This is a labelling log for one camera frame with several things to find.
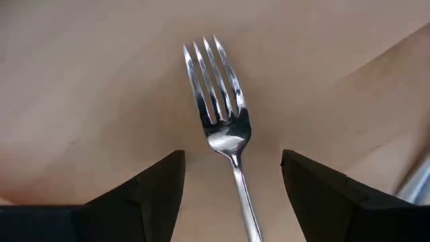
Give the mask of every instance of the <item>wooden table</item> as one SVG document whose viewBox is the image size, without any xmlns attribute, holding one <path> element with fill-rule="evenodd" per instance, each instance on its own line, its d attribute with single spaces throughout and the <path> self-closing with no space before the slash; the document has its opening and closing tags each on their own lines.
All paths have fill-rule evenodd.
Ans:
<svg viewBox="0 0 430 242">
<path fill-rule="evenodd" d="M 0 196 L 84 203 L 185 149 L 173 241 L 246 241 L 182 57 L 183 43 L 216 34 L 251 115 L 244 169 L 265 240 L 304 241 L 281 150 L 393 193 L 425 140 L 429 11 L 427 0 L 1 1 Z"/>
</svg>

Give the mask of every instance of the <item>wooden surface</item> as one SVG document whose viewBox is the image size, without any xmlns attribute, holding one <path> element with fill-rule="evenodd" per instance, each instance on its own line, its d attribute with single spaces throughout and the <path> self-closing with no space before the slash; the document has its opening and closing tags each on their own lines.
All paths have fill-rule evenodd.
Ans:
<svg viewBox="0 0 430 242">
<path fill-rule="evenodd" d="M 265 240 L 304 241 L 281 150 L 393 193 L 427 129 L 429 11 L 427 0 L 0 1 L 0 196 L 84 203 L 185 149 L 173 241 L 246 241 L 181 52 L 216 34 L 251 115 L 244 169 Z"/>
</svg>

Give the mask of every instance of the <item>fork head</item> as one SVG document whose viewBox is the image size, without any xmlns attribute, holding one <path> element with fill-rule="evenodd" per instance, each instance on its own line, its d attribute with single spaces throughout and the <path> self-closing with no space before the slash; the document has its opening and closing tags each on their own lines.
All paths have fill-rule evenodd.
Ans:
<svg viewBox="0 0 430 242">
<path fill-rule="evenodd" d="M 234 156 L 239 156 L 249 142 L 249 139 L 251 138 L 251 125 L 249 123 L 248 109 L 246 107 L 245 99 L 237 76 L 230 65 L 230 61 L 227 58 L 224 47 L 222 47 L 221 43 L 215 36 L 213 36 L 213 38 L 222 66 L 224 67 L 226 76 L 230 83 L 229 87 L 234 93 L 232 98 L 234 98 L 235 104 L 237 105 L 236 112 L 233 111 L 234 104 L 228 96 L 224 80 L 222 79 L 220 69 L 216 64 L 209 42 L 203 37 L 204 49 L 215 76 L 217 83 L 216 86 L 218 86 L 220 91 L 222 104 L 220 104 L 220 98 L 216 96 L 204 58 L 195 42 L 193 42 L 193 49 L 196 53 L 205 86 L 208 89 L 209 99 L 212 107 L 214 108 L 214 120 L 210 119 L 208 105 L 204 99 L 204 94 L 202 92 L 196 69 L 194 68 L 193 58 L 185 45 L 183 46 L 183 55 L 185 57 L 189 81 L 191 83 L 191 88 L 193 89 L 200 120 L 202 121 L 202 126 L 206 138 L 208 139 L 209 146 L 216 152 L 232 159 Z M 222 113 L 221 106 L 224 106 L 224 114 Z"/>
</svg>

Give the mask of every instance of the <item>black object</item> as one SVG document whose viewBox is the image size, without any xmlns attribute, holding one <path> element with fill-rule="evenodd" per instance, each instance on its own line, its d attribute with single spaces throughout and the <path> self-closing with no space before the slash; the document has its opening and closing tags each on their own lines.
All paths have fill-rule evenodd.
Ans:
<svg viewBox="0 0 430 242">
<path fill-rule="evenodd" d="M 359 183 L 294 151 L 282 154 L 288 197 L 307 242 L 430 241 L 430 207 Z"/>
<path fill-rule="evenodd" d="M 170 241 L 184 175 L 175 151 L 85 205 L 0 206 L 0 241 Z"/>
</svg>

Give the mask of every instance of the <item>silver fork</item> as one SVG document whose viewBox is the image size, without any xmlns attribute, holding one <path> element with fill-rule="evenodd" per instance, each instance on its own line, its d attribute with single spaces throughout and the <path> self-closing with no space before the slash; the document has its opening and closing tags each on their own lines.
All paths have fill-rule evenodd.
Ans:
<svg viewBox="0 0 430 242">
<path fill-rule="evenodd" d="M 217 67 L 214 55 L 208 41 L 203 37 L 204 47 L 206 49 L 206 54 L 208 55 L 210 65 L 214 72 L 216 82 L 220 88 L 221 98 L 224 101 L 224 107 L 226 110 L 226 117 L 222 114 L 220 108 L 220 102 L 215 94 L 215 89 L 209 78 L 209 72 L 206 68 L 205 62 L 203 60 L 202 54 L 197 47 L 196 42 L 193 42 L 193 47 L 196 52 L 197 60 L 199 62 L 203 79 L 208 88 L 208 93 L 210 96 L 210 101 L 214 107 L 215 121 L 212 122 L 208 112 L 208 106 L 204 100 L 204 95 L 202 93 L 202 88 L 200 87 L 199 80 L 194 69 L 193 60 L 188 52 L 187 47 L 183 46 L 183 55 L 185 57 L 185 62 L 187 64 L 189 81 L 191 82 L 191 87 L 193 89 L 193 94 L 196 99 L 198 112 L 200 115 L 200 120 L 202 121 L 202 126 L 204 134 L 208 139 L 209 146 L 216 152 L 225 155 L 231 162 L 234 180 L 236 181 L 237 190 L 239 193 L 239 198 L 242 205 L 243 217 L 245 220 L 245 226 L 247 228 L 248 239 L 250 242 L 262 242 L 263 237 L 261 236 L 260 228 L 255 218 L 253 206 L 251 204 L 251 199 L 249 198 L 247 183 L 242 171 L 242 161 L 241 154 L 249 139 L 251 138 L 251 124 L 249 123 L 248 109 L 245 105 L 245 99 L 243 97 L 241 86 L 237 80 L 236 74 L 231 67 L 224 48 L 214 36 L 214 42 L 216 49 L 221 58 L 221 63 L 226 71 L 226 76 L 230 81 L 230 86 L 234 92 L 233 98 L 236 100 L 237 113 L 233 112 L 232 103 L 228 97 L 224 81 L 220 70 Z"/>
</svg>

